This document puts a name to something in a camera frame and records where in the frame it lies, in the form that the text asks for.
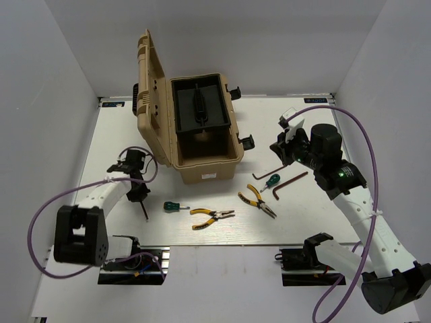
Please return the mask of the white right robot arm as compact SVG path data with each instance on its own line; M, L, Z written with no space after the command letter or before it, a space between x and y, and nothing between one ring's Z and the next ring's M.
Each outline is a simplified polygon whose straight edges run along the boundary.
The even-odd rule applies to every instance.
M316 234L305 239L299 254L282 251L279 260L283 267L333 268L360 287L367 304L378 314L421 298L430 287L430 264L419 263L395 236L359 169L342 158L337 128L316 124L307 134L301 124L281 125L284 131L270 149L284 166L298 162L313 171L317 185L363 244L362 255L357 255L329 234Z

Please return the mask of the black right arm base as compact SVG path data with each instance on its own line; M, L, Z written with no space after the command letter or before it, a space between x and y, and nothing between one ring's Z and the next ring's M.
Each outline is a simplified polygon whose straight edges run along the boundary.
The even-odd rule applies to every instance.
M346 285L339 272L326 264L313 262L301 248L282 248L274 258L281 265L284 287L330 287L339 278L339 285Z

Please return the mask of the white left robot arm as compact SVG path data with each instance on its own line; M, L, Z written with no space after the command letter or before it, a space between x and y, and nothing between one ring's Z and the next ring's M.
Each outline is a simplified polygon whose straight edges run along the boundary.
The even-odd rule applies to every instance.
M147 151L130 149L125 158L107 169L106 183L97 184L83 200L57 212L54 259L57 262L102 266L119 259L127 268L141 264L142 251L132 236L110 236L106 219L114 206L127 198L143 205L150 189L143 181Z

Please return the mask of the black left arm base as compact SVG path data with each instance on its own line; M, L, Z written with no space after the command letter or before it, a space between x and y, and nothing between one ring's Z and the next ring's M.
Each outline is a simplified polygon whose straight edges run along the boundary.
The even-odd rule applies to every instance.
M164 283L170 259L168 246L137 247L139 256L124 262L109 262L99 271L99 285L156 286Z

